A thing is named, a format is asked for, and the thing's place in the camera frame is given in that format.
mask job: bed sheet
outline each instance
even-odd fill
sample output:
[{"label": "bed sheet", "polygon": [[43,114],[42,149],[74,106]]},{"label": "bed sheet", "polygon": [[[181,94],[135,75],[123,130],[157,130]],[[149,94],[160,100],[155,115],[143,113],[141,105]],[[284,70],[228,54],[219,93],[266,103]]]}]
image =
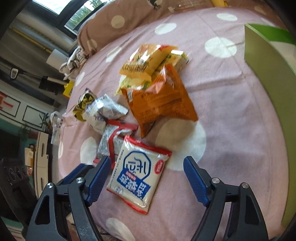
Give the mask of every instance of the bed sheet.
[{"label": "bed sheet", "polygon": [[[106,185],[90,207],[94,221],[114,237],[126,241],[191,240],[205,208],[197,202],[183,171],[187,155],[224,183],[249,183],[269,236],[282,232],[288,189],[285,141],[267,93],[244,61],[245,23],[266,24],[267,20],[259,13],[236,8],[174,14],[120,37],[84,65],[63,115],[61,178],[79,163],[91,164],[100,142],[98,133],[72,115],[85,88],[97,96],[113,96],[122,80],[119,69],[142,43],[176,45],[190,58],[180,76],[199,120],[160,118],[143,140],[173,151],[148,214],[127,206],[107,192]],[[122,96],[114,100],[128,107]],[[123,120],[136,123],[130,112]],[[140,139],[139,130],[135,136]],[[227,204],[216,240],[223,237],[229,209]]]}]

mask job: blue gripper pad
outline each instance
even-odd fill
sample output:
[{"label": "blue gripper pad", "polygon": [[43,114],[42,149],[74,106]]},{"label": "blue gripper pad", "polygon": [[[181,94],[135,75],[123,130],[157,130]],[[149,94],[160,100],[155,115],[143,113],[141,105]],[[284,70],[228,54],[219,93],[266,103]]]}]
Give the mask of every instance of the blue gripper pad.
[{"label": "blue gripper pad", "polygon": [[189,157],[185,157],[183,168],[197,200],[205,207],[208,207],[210,200],[207,196],[207,186],[191,163]]},{"label": "blue gripper pad", "polygon": [[61,185],[70,184],[73,180],[73,177],[76,175],[76,173],[78,173],[85,166],[86,165],[83,163],[79,164],[73,171],[70,172],[69,175],[67,175],[65,178],[63,178]]},{"label": "blue gripper pad", "polygon": [[104,184],[106,182],[106,179],[108,177],[108,174],[110,172],[110,169],[111,159],[107,157],[89,185],[88,197],[85,200],[85,203],[88,207],[90,207],[94,202],[98,200],[101,191],[104,187]]}]

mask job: window frame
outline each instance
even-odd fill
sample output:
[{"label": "window frame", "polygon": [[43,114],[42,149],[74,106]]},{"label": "window frame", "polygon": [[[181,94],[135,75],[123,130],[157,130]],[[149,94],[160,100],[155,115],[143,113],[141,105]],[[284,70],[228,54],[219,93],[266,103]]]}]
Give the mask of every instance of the window frame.
[{"label": "window frame", "polygon": [[[58,15],[52,10],[31,1],[27,7],[26,10],[31,12],[32,14],[42,18],[46,22],[48,22],[53,27],[56,27],[61,32],[68,35],[73,40],[77,39],[77,34],[73,31],[71,31],[69,28],[67,28],[65,25],[69,21],[69,19],[87,2],[88,0],[71,0],[65,8],[61,11],[61,13]],[[102,8],[106,2],[103,2],[98,7],[96,7],[91,13],[89,13],[77,26],[74,30],[78,31],[80,26],[97,10]]]}]

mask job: white paper roll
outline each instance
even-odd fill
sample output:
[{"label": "white paper roll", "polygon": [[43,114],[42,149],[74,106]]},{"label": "white paper roll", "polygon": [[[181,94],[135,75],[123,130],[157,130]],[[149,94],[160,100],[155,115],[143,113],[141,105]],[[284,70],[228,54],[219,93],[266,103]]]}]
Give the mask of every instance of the white paper roll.
[{"label": "white paper roll", "polygon": [[67,57],[57,49],[54,49],[54,51],[48,57],[46,63],[54,67],[55,69],[59,70],[61,65],[63,63],[68,62],[68,60],[69,60],[69,57]]}]

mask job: metal screw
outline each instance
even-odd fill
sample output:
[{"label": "metal screw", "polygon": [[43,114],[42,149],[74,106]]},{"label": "metal screw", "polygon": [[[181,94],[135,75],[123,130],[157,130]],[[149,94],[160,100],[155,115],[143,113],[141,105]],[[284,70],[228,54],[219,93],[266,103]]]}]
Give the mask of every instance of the metal screw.
[{"label": "metal screw", "polygon": [[247,184],[247,183],[242,183],[242,187],[243,187],[243,188],[249,188],[249,184]]},{"label": "metal screw", "polygon": [[219,178],[216,178],[216,177],[214,177],[214,178],[212,178],[212,182],[213,183],[219,183],[220,182],[220,179]]},{"label": "metal screw", "polygon": [[47,183],[47,184],[46,184],[46,187],[47,187],[47,188],[52,188],[53,186],[54,186],[53,183]]},{"label": "metal screw", "polygon": [[84,181],[83,177],[79,177],[76,179],[76,183],[82,183]]}]

